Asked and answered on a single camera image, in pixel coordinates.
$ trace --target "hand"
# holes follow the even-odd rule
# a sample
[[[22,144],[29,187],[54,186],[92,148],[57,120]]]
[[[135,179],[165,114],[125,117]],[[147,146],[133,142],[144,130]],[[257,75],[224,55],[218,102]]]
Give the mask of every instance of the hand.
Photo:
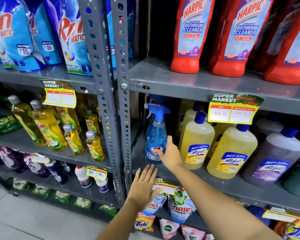
[[[153,149],[152,152],[159,155],[164,166],[173,174],[176,169],[183,167],[178,147],[172,143],[172,136],[168,136],[165,153],[159,149]]]
[[[126,202],[135,205],[138,212],[148,207],[156,195],[161,192],[161,189],[157,188],[151,193],[158,172],[158,169],[154,169],[154,167],[153,164],[145,166],[140,177],[141,169],[139,168],[130,187]]]

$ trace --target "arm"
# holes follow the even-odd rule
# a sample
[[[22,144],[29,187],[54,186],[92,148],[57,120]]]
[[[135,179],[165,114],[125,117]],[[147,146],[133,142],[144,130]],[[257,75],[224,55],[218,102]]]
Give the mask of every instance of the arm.
[[[150,205],[161,191],[161,189],[156,189],[151,193],[158,172],[157,169],[154,170],[154,167],[153,164],[151,166],[147,165],[141,175],[141,169],[137,170],[123,207],[97,236],[96,240],[128,240],[138,212]]]
[[[179,180],[216,239],[280,240],[281,238],[233,199],[186,169],[168,136],[166,152],[153,150]]]

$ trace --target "person's left hand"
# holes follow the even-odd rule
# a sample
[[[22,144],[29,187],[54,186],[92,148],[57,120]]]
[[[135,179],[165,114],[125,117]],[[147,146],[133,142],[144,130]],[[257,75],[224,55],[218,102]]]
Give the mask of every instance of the person's left hand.
[[[132,202],[138,211],[142,211],[149,206],[156,195],[161,191],[160,188],[157,188],[151,193],[158,172],[158,169],[154,169],[154,167],[153,164],[151,166],[145,166],[141,175],[141,169],[139,168],[130,187],[126,202]]]

